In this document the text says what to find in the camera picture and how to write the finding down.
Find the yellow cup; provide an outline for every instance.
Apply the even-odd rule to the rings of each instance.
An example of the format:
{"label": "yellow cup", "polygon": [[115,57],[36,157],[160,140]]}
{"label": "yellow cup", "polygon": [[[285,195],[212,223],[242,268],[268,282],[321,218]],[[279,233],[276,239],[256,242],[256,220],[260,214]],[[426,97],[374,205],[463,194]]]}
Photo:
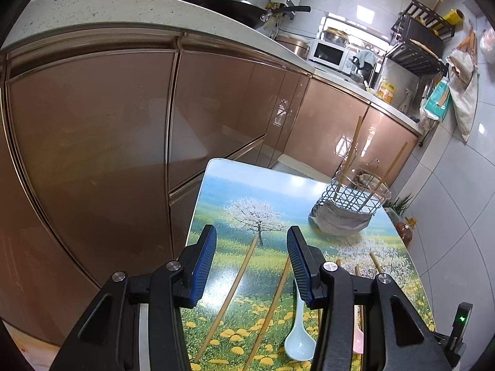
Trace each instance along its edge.
{"label": "yellow cup", "polygon": [[444,19],[451,25],[458,25],[464,22],[464,14],[461,10],[451,10],[448,14],[444,15]]}

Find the wok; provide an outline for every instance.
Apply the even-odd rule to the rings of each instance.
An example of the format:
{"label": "wok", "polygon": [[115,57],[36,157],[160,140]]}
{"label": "wok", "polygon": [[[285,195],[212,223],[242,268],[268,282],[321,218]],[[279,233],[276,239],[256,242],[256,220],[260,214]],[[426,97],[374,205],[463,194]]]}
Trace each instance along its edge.
{"label": "wok", "polygon": [[203,4],[203,7],[235,19],[253,29],[262,27],[274,14],[294,11],[311,12],[311,7],[307,5],[295,5],[292,7],[265,10],[251,4],[248,0],[209,0]]}

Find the white microwave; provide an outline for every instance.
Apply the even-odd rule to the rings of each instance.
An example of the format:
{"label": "white microwave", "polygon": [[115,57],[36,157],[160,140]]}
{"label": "white microwave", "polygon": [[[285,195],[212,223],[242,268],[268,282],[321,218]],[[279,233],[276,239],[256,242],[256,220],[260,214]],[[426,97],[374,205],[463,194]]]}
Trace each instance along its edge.
{"label": "white microwave", "polygon": [[337,71],[350,72],[350,65],[347,63],[349,53],[350,51],[343,46],[315,39],[309,51],[308,59]]}

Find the pan handle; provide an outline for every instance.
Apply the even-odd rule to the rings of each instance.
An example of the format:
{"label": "pan handle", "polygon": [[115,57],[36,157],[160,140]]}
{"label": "pan handle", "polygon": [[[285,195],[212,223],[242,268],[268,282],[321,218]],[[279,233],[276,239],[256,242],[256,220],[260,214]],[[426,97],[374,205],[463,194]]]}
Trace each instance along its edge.
{"label": "pan handle", "polygon": [[284,12],[311,12],[309,5],[294,5],[292,7],[281,7],[271,10],[272,14],[281,14]]}

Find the shelf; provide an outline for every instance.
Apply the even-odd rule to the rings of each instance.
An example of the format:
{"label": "shelf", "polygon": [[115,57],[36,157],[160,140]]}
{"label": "shelf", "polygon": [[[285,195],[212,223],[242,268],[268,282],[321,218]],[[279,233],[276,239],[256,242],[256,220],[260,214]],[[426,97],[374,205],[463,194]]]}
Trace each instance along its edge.
{"label": "shelf", "polygon": [[398,44],[385,57],[417,76],[435,74],[444,68],[441,60],[410,41]]}
{"label": "shelf", "polygon": [[392,31],[402,35],[405,26],[405,20],[407,15],[412,16],[413,18],[421,17],[425,22],[426,28],[431,32],[436,30],[438,32],[438,36],[445,41],[455,35],[455,27],[449,24],[445,19],[443,19],[440,15],[434,12],[432,9],[428,8],[423,3],[418,0],[412,0],[411,3],[407,6],[407,8],[402,12],[402,15],[397,19],[394,26],[392,27]]}

